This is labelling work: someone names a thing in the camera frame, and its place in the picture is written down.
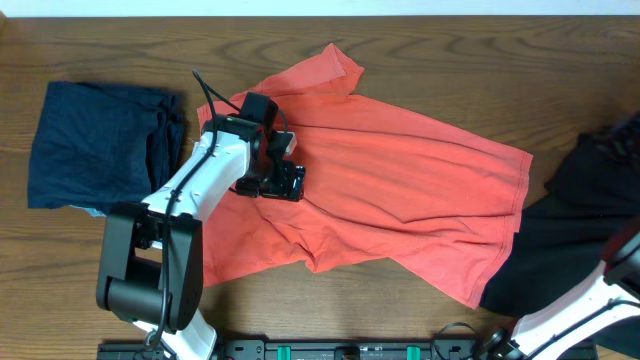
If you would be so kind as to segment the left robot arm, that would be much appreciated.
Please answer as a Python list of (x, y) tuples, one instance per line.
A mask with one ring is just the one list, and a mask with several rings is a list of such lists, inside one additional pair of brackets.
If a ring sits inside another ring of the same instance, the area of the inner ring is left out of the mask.
[(247, 93), (231, 115), (212, 113), (191, 157), (159, 190), (121, 202), (106, 219), (97, 305), (145, 331), (142, 344), (106, 343), (100, 359), (214, 359), (217, 332), (199, 311), (203, 225), (227, 192), (298, 202), (305, 169), (296, 136), (273, 124), (269, 97)]

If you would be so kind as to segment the folded navy blue garment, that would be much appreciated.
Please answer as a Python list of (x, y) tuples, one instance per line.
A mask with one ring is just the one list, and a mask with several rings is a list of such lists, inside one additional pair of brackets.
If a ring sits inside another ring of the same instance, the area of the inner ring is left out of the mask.
[(108, 214), (139, 202), (178, 167), (179, 95), (133, 85), (49, 83), (29, 161), (27, 204)]

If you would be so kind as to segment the coral red t-shirt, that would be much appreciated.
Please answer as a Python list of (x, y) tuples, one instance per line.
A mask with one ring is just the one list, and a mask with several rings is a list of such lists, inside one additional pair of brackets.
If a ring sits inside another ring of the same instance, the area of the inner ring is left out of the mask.
[(208, 286), (298, 261), (314, 272), (391, 258), (474, 308), (512, 250), (530, 154), (358, 95), (336, 46), (255, 86), (284, 111), (299, 202), (225, 195), (203, 229)]

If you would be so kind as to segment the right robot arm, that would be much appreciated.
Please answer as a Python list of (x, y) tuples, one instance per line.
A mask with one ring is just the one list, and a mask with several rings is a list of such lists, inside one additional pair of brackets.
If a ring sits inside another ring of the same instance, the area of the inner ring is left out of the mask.
[(639, 220), (605, 244), (596, 268), (540, 311), (501, 328), (480, 351), (488, 359), (558, 359), (600, 330), (639, 315)]

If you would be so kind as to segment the black garment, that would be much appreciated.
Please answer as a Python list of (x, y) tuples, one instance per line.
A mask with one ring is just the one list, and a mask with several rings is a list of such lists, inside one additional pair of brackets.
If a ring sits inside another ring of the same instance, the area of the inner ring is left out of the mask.
[(481, 307), (522, 316), (549, 305), (599, 262), (608, 238), (639, 214), (639, 118), (582, 134), (522, 213), (506, 262), (486, 285)]

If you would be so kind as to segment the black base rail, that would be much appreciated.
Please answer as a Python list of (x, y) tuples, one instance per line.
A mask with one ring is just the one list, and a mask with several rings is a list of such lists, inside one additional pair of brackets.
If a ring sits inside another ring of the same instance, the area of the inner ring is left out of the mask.
[(235, 340), (200, 352), (146, 350), (133, 343), (106, 343), (97, 348), (97, 360), (465, 360), (486, 359), (471, 339), (427, 342), (268, 342)]

